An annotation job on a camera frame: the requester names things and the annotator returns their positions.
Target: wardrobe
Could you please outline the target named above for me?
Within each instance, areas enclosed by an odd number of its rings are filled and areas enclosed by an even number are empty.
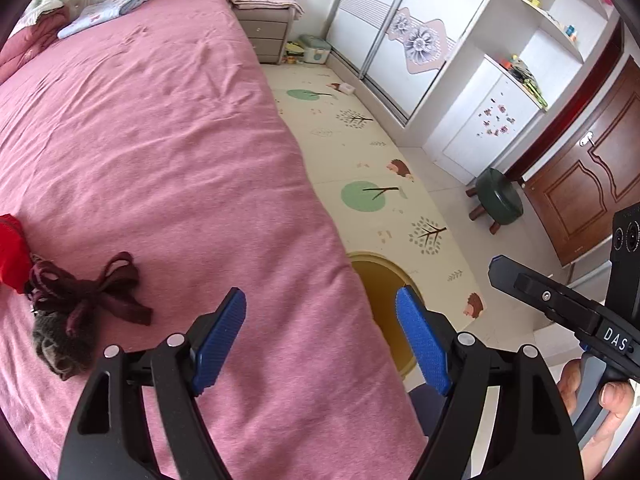
[[[484,0],[340,0],[327,35],[406,123]]]

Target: green stool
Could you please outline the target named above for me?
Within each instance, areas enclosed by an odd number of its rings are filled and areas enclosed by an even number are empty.
[[[494,168],[484,170],[476,180],[476,187],[467,189],[466,195],[477,195],[480,200],[480,205],[469,213],[472,221],[484,213],[494,219],[489,229],[492,235],[498,232],[500,226],[514,223],[524,213],[522,200],[513,184]]]

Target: camera lens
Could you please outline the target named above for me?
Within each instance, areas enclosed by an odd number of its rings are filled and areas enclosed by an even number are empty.
[[[640,237],[640,226],[638,222],[631,222],[626,228],[626,248],[632,253],[638,248],[638,240]]]
[[[613,248],[619,251],[622,248],[622,242],[625,240],[625,234],[622,232],[622,227],[616,230],[616,235],[613,237]]]

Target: dark red ribbon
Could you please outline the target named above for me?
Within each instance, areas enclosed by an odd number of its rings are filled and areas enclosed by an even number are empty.
[[[46,261],[31,268],[29,280],[33,285],[29,297],[34,311],[69,314],[66,320],[69,337],[78,336],[86,316],[97,307],[132,323],[151,324],[153,310],[138,303],[132,295],[140,282],[140,274],[129,253],[116,254],[95,281],[78,280],[53,262]]]

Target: hand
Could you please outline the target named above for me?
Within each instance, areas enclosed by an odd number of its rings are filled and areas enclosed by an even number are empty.
[[[569,361],[562,370],[558,389],[570,415],[577,404],[581,380],[580,359]],[[603,388],[600,405],[610,413],[581,452],[585,480],[593,480],[602,470],[602,462],[613,442],[613,436],[631,410],[635,397],[629,383],[609,383]]]

